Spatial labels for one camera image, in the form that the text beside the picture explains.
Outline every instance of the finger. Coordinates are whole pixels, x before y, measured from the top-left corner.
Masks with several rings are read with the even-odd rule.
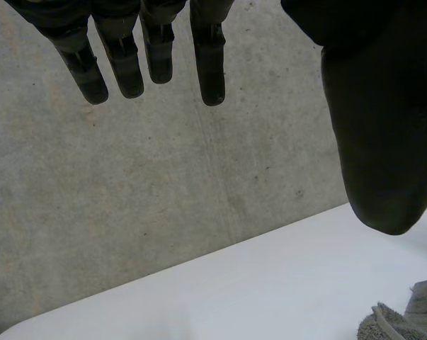
[[[172,21],[186,0],[143,0],[140,13],[150,78],[164,84],[172,78]]]
[[[353,210],[402,234],[427,207],[427,0],[373,2],[285,9],[326,45],[324,88]]]
[[[84,98],[92,104],[108,99],[108,90],[87,38],[89,9],[76,0],[10,1],[56,47]]]
[[[191,0],[190,21],[193,33],[200,93],[208,106],[225,98],[224,44],[221,23],[234,0]]]
[[[125,98],[144,92],[133,28],[140,11],[140,0],[95,0],[92,16],[106,50],[119,89]]]

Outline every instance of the concrete wall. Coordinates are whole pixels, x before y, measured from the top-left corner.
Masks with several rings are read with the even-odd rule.
[[[346,201],[320,48],[277,0],[237,0],[227,100],[200,100],[188,8],[174,77],[81,97],[51,44],[0,0],[0,332]],[[140,26],[135,29],[144,50]]]

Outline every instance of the concrete surface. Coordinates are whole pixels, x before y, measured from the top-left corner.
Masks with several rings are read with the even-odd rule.
[[[346,201],[320,49],[278,0],[224,23],[227,99],[200,100],[188,7],[174,77],[91,106],[51,44],[0,0],[0,333]],[[138,47],[144,51],[139,24]]]

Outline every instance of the fabric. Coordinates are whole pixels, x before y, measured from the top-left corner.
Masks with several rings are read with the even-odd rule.
[[[372,307],[358,329],[358,340],[427,340],[427,281],[413,287],[405,315],[383,303]]]

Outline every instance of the gloved hand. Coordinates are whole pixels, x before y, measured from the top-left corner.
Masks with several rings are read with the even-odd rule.
[[[427,0],[282,0],[323,45],[322,76],[356,215],[402,234],[427,208]]]
[[[186,0],[6,0],[56,47],[89,103],[108,99],[96,58],[87,38],[92,15],[120,91],[126,98],[144,92],[132,30],[139,15],[152,81],[172,77],[172,21]],[[200,91],[205,104],[223,102],[224,44],[221,23],[234,0],[191,0],[190,21]]]

